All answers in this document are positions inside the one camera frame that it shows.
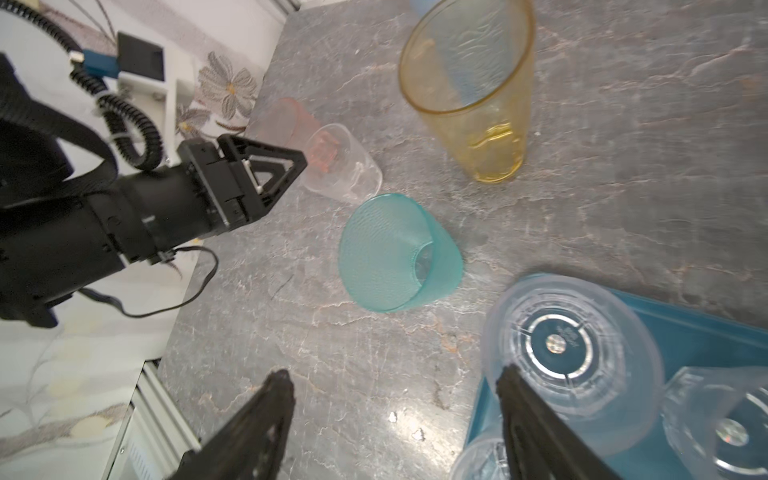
flower pattern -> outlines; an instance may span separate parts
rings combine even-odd
[[[185,140],[202,136],[200,129],[210,120],[210,112],[203,108],[176,106],[176,133]]]
[[[200,69],[198,76],[203,96],[220,104],[225,120],[231,120],[235,112],[248,118],[256,100],[256,80],[245,68],[234,74],[226,55],[212,51],[208,54],[208,63]]]

gray marble countertop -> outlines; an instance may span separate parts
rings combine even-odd
[[[220,272],[181,310],[160,368],[204,439],[286,367],[297,405],[282,478],[445,478],[482,375],[485,313],[530,272],[768,326],[768,2],[535,8],[528,160],[499,185],[470,181],[399,93],[417,22],[406,0],[288,18],[257,108],[291,96],[349,127],[382,192],[431,212],[466,273],[431,305],[363,310],[336,271],[353,207],[299,185],[207,240]],[[209,268],[201,257],[191,289]]]

tray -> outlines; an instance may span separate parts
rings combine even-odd
[[[664,358],[669,380],[683,366],[768,366],[768,331],[720,317],[609,289],[640,317]],[[465,445],[486,428],[501,424],[496,395],[485,377],[475,396]],[[648,435],[631,449],[604,458],[627,480],[693,479],[667,443],[661,417]]]

table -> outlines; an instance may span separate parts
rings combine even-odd
[[[220,272],[181,310],[160,368],[203,439],[286,367],[297,405],[282,478],[445,478],[482,374],[485,312],[527,273],[768,326],[768,3],[535,7],[528,160],[499,185],[470,181],[399,93],[418,20],[407,1],[288,18],[257,108],[292,96],[349,127],[382,192],[431,212],[466,273],[432,305],[363,310],[336,271],[353,207],[298,185],[261,221],[206,240]]]

wall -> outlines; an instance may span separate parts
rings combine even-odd
[[[107,35],[67,0],[50,0],[42,7],[85,48],[114,51],[108,26],[94,0],[78,3],[104,26]],[[200,11],[190,9],[189,5],[196,3]],[[176,142],[183,137],[215,137],[245,128],[282,29],[279,18],[264,8],[259,10],[260,4],[248,3],[218,2],[217,9],[229,12],[231,22],[210,26],[206,18],[215,12],[206,10],[203,2],[104,2],[115,30],[183,49],[196,59],[201,76],[219,71],[218,67],[234,83],[235,93],[229,100],[210,84],[205,88],[202,83],[198,85],[192,108],[178,112]],[[142,4],[152,5],[141,10]],[[232,15],[237,9],[240,15]],[[165,16],[152,17],[158,12]],[[227,33],[227,25],[240,31],[248,25],[259,33],[222,35]],[[68,80],[66,55],[46,35],[3,12],[0,50],[9,56],[17,77],[33,98],[77,118],[101,135],[108,134],[101,119],[92,113],[93,100]],[[233,102],[236,108],[230,108]],[[98,162],[77,147],[62,147],[75,166],[75,175]],[[129,173],[132,169],[121,163],[121,171]],[[178,272],[162,265],[131,265],[94,287],[120,297],[129,311],[155,310],[184,298],[196,261],[196,254],[179,255],[175,262]],[[117,310],[79,295],[56,307],[55,312],[61,322],[55,329],[0,321],[0,478],[100,478],[141,366],[144,360],[162,355],[177,314],[172,311],[147,319],[127,319]]]

